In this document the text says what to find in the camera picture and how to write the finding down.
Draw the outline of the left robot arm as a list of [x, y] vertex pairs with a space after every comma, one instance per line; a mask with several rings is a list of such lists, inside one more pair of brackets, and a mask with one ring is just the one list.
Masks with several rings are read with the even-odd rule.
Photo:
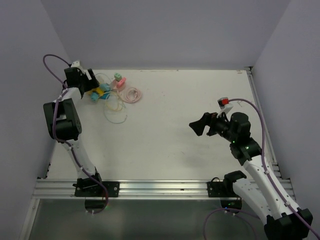
[[48, 133], [66, 149], [76, 168], [75, 196], [104, 198], [107, 190], [81, 140], [82, 125], [76, 110], [76, 103], [84, 93], [99, 87], [100, 83], [92, 69], [85, 73], [78, 67], [69, 67], [64, 73], [65, 89], [55, 101], [43, 105]]

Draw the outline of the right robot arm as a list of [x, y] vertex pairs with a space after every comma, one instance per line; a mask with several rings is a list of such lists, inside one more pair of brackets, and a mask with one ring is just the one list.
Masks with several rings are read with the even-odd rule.
[[260, 145], [251, 137], [251, 123], [246, 114], [235, 112], [228, 119], [225, 113], [206, 112], [189, 126], [197, 136], [208, 126], [208, 136], [220, 135], [230, 142], [233, 157], [258, 188], [251, 187], [245, 174], [236, 171], [224, 176], [223, 192], [241, 197], [250, 206], [262, 221], [269, 240], [303, 240], [308, 236], [313, 221], [311, 212], [299, 207], [266, 163]]

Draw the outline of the light blue charger plug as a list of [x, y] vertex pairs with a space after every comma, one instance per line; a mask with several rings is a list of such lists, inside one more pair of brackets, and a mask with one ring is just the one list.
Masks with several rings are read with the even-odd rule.
[[100, 98], [100, 95], [98, 93], [96, 93], [96, 92], [92, 92], [90, 94], [90, 99], [94, 103], [96, 103], [99, 100], [99, 98]]

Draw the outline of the blue power socket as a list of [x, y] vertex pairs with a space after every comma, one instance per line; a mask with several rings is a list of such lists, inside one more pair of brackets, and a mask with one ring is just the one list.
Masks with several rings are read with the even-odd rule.
[[103, 92], [109, 92], [111, 89], [110, 89], [110, 85], [107, 84], [107, 83], [101, 83], [99, 85], [99, 88], [103, 91]]

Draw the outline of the yellow cube socket adapter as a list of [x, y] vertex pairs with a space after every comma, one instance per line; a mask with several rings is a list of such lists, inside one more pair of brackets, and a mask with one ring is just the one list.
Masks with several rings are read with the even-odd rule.
[[100, 97], [104, 95], [104, 92], [103, 92], [99, 87], [94, 88], [94, 89], [91, 91], [91, 93], [92, 93], [92, 92], [99, 94]]

